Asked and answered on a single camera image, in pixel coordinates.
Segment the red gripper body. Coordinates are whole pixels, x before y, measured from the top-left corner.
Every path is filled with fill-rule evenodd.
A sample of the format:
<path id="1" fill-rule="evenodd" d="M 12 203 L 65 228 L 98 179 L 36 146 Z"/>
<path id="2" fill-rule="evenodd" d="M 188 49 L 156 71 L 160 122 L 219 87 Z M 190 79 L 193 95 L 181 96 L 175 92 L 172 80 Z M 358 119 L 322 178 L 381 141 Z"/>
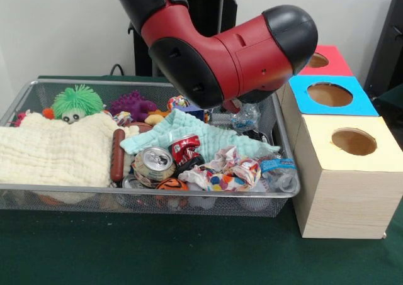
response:
<path id="1" fill-rule="evenodd" d="M 224 101 L 222 107 L 230 113 L 238 113 L 241 110 L 241 102 L 238 99 Z"/>

